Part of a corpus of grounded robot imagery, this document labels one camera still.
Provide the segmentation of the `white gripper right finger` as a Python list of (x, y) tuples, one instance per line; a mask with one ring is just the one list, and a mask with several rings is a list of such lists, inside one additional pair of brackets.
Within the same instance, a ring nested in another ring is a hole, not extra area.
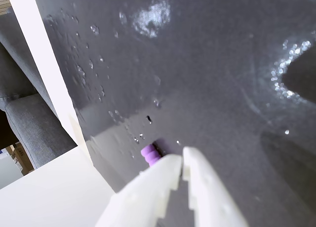
[(188, 182), (189, 209), (196, 227), (247, 227), (225, 185), (196, 148), (183, 148), (182, 178)]

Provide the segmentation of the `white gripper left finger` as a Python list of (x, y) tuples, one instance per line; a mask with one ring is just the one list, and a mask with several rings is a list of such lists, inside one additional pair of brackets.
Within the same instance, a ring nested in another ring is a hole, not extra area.
[(114, 194), (97, 227), (154, 227), (163, 219), (172, 190), (178, 189), (182, 157), (169, 154)]

